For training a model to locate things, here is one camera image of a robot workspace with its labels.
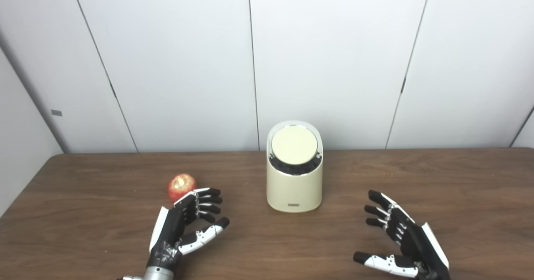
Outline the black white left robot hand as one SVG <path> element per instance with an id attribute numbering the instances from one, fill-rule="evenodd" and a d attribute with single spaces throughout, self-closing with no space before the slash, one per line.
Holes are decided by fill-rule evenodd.
<path id="1" fill-rule="evenodd" d="M 193 189 L 172 208 L 162 207 L 149 244 L 147 268 L 175 272 L 184 255 L 198 250 L 221 234 L 229 219 L 218 220 L 221 191 L 212 187 Z"/>

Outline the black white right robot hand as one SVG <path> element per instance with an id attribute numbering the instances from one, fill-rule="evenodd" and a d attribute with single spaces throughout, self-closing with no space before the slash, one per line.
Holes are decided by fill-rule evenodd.
<path id="1" fill-rule="evenodd" d="M 370 189 L 368 198 L 379 207 L 364 206 L 366 224 L 386 232 L 401 251 L 401 255 L 376 255 L 356 251 L 353 261 L 372 269 L 381 270 L 414 280 L 450 280 L 450 265 L 429 223 L 418 225 L 408 213 L 385 194 Z"/>

